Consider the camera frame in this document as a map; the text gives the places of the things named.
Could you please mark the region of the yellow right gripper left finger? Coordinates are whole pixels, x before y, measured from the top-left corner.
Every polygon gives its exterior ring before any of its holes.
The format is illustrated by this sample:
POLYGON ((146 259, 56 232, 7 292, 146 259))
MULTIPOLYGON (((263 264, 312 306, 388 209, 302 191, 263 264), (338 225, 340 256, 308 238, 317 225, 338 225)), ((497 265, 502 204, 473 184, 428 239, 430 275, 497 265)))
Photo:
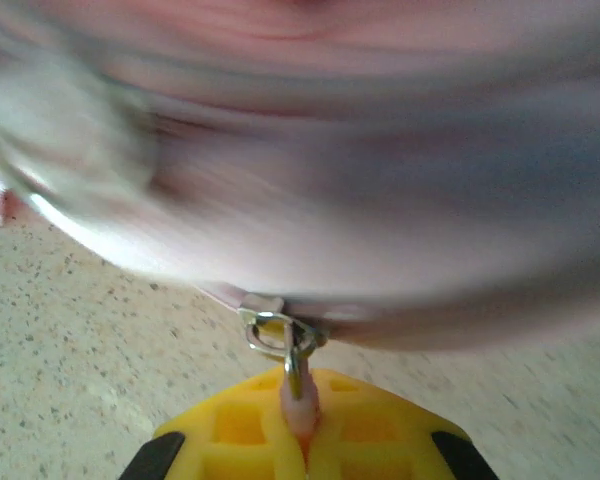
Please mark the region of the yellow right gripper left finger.
POLYGON ((170 419, 140 447, 120 477, 304 479, 302 449, 281 416, 282 379, 282 369, 270 369, 170 419))

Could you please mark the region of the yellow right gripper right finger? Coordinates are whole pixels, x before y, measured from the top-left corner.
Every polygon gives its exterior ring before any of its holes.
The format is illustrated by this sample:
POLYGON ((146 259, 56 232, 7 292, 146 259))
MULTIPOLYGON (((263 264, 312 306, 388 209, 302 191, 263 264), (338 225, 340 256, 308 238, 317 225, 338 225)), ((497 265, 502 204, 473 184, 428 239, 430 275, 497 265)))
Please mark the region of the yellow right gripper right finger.
POLYGON ((455 423, 394 393, 315 369, 321 415, 308 454, 309 479, 495 479, 455 423))

